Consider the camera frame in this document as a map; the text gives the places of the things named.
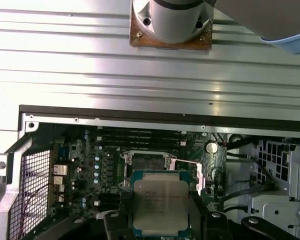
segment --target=motherboard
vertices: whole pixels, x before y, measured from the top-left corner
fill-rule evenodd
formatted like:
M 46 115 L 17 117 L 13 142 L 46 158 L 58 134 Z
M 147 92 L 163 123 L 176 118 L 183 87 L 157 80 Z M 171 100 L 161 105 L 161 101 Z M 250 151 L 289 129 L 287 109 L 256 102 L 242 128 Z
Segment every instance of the motherboard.
M 189 173 L 189 190 L 198 186 L 209 210 L 219 210 L 225 195 L 225 134 L 102 126 L 69 126 L 54 143 L 55 207 L 69 215 L 96 218 L 117 210 L 132 192 L 134 171 L 173 170 Z

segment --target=red wire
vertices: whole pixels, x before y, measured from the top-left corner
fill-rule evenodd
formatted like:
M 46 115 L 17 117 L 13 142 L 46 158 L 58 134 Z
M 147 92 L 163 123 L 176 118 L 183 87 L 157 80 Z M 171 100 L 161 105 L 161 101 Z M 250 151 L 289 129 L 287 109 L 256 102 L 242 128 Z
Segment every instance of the red wire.
M 28 205 L 29 205 L 31 199 L 32 199 L 34 196 L 36 196 L 36 195 L 38 194 L 38 192 L 39 192 L 41 189 L 43 189 L 44 187 L 47 187 L 47 186 L 49 186 L 49 185 L 50 185 L 50 183 L 48 183 L 47 185 L 44 185 L 44 186 L 38 188 L 38 189 L 37 189 L 37 190 L 29 197 L 29 199 L 26 201 L 25 206 L 24 206 L 24 209 L 23 209 L 23 211 L 22 211 L 22 215 L 21 215 L 22 217 L 21 217 L 20 228 L 19 228 L 20 230 L 19 230 L 19 235 L 18 235 L 17 240 L 21 240 L 21 238 L 22 238 L 22 234 L 23 234 L 23 231 L 24 231 L 24 223 L 25 223 L 26 211 L 27 211 L 27 208 L 28 208 Z

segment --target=brown mounting plate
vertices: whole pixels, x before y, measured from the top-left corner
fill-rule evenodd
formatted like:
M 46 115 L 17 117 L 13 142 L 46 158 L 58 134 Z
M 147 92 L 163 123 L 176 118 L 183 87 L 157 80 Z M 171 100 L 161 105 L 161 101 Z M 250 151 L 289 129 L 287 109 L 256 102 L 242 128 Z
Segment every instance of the brown mounting plate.
M 130 46 L 132 47 L 153 47 L 153 48 L 164 48 L 164 49 L 189 49 L 189 50 L 210 50 L 212 47 L 212 27 L 213 20 L 206 25 L 203 33 L 184 43 L 168 44 L 159 42 L 150 36 L 146 35 L 138 26 L 135 13 L 131 8 L 130 18 Z

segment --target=cpu processor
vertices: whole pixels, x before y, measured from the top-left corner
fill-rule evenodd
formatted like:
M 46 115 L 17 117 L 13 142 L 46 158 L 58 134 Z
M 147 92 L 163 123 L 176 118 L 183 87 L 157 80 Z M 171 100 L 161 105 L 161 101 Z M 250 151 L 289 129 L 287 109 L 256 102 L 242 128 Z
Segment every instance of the cpu processor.
M 189 180 L 188 171 L 133 171 L 131 218 L 136 237 L 187 236 Z

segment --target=gray plastic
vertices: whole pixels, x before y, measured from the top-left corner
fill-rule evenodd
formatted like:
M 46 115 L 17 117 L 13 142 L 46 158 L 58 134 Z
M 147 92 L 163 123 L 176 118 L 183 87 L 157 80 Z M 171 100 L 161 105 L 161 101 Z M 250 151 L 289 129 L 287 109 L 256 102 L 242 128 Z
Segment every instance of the gray plastic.
M 265 40 L 300 34 L 300 0 L 217 0 L 215 8 Z

